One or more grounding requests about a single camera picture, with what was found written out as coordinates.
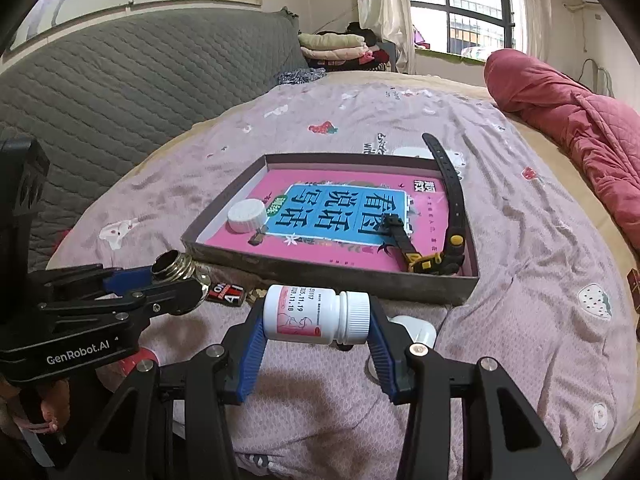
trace bottle cap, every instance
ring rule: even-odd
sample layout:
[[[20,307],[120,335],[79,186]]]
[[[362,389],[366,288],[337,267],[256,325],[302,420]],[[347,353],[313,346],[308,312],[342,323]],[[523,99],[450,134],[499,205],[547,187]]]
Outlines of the bottle cap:
[[[267,223],[267,210],[261,200],[247,198],[231,206],[226,221],[234,232],[249,233]]]
[[[364,292],[347,292],[347,330],[344,344],[361,345],[369,335],[369,295]]]

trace metal bolt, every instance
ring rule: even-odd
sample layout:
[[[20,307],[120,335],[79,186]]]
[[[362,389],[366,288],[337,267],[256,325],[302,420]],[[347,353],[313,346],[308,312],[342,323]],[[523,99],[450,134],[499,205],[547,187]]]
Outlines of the metal bolt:
[[[222,345],[211,345],[207,348],[207,355],[209,357],[222,357],[225,353],[225,348]]]
[[[154,368],[154,362],[151,359],[142,359],[137,365],[136,370],[139,372],[148,372]]]
[[[409,346],[409,352],[420,357],[423,355],[427,355],[429,353],[429,348],[422,343],[414,343]]]
[[[480,366],[488,372],[493,372],[498,369],[498,361],[493,357],[483,357],[480,361]]]

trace window sill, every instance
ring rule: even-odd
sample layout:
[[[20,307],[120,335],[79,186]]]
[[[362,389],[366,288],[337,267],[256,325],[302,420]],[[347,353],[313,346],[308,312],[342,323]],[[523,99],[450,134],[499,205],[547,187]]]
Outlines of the window sill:
[[[420,56],[425,57],[437,57],[439,59],[444,59],[445,61],[449,61],[450,63],[463,63],[465,65],[476,65],[476,66],[484,66],[484,61],[479,59],[473,59],[471,57],[463,57],[458,54],[448,54],[447,52],[438,52],[436,50],[427,50],[425,48],[416,48],[415,53]]]

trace headboard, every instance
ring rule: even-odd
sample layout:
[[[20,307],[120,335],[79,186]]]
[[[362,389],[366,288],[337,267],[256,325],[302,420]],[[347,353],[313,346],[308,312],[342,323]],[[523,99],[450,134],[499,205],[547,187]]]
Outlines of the headboard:
[[[30,134],[51,161],[30,267],[153,150],[304,68],[282,9],[156,10],[78,30],[0,74],[0,140]]]

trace white plastic bottle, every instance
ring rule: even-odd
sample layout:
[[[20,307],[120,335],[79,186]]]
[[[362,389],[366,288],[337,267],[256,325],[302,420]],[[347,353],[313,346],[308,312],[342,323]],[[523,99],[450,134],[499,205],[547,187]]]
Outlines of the white plastic bottle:
[[[369,335],[369,295],[330,288],[271,285],[264,298],[267,339],[328,345],[364,344]]]

